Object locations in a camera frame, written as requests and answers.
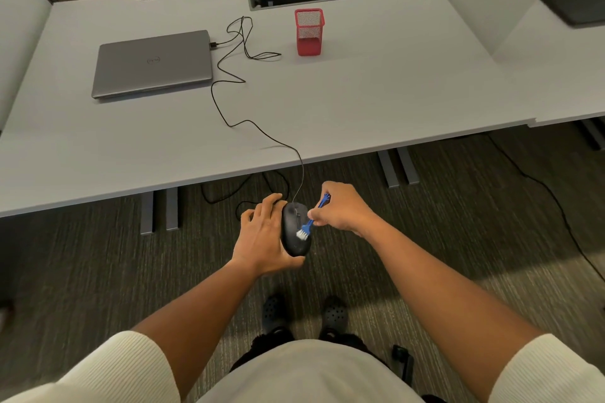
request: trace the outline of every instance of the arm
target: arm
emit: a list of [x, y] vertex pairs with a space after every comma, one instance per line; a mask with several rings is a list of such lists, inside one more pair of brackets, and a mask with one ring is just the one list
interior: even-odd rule
[[170, 363], [184, 399], [214, 352], [241, 300], [263, 274], [299, 267], [281, 245], [285, 201], [272, 194], [241, 216], [233, 257], [222, 269], [133, 328], [152, 339]]
[[543, 333], [376, 216], [352, 185], [326, 182], [324, 193], [330, 203], [309, 217], [367, 239], [445, 358], [487, 401], [507, 363]]

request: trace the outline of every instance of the silver laptop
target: silver laptop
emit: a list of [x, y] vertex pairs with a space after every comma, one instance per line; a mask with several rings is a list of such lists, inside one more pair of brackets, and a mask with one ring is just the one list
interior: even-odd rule
[[189, 89], [212, 80], [210, 36], [195, 31], [99, 47], [92, 97]]

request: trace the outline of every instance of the blue brush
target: blue brush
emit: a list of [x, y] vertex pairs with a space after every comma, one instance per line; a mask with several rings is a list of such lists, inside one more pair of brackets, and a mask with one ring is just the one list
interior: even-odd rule
[[[323, 198], [320, 201], [319, 207], [323, 207], [330, 200], [330, 194], [324, 194]], [[297, 231], [297, 238], [302, 241], [306, 241], [309, 236], [311, 236], [311, 225], [313, 225], [314, 220], [309, 220], [306, 224], [302, 226], [300, 230]]]

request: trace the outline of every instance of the white desk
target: white desk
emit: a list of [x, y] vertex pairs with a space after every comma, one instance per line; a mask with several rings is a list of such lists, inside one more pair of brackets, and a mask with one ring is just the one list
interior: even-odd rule
[[[53, 6], [0, 137], [0, 216], [292, 166], [296, 154], [250, 126], [223, 124], [209, 88], [99, 103], [100, 44], [207, 29], [251, 15], [249, 48], [280, 61], [223, 64], [231, 122], [251, 118], [306, 162], [533, 120], [447, 0], [340, 0], [322, 55], [295, 46], [297, 7], [250, 12], [247, 0], [83, 0]], [[226, 51], [213, 52], [214, 63]], [[216, 78], [224, 74], [216, 71]]]
[[544, 125], [605, 115], [604, 46], [605, 26], [573, 29], [537, 0], [494, 59]]

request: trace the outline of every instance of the black computer mouse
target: black computer mouse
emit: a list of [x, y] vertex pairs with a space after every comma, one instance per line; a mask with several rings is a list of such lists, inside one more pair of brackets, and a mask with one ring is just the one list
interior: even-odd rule
[[281, 243], [293, 257], [305, 256], [311, 249], [311, 236], [305, 240], [297, 236], [297, 231], [308, 222], [305, 204], [289, 202], [281, 212]]

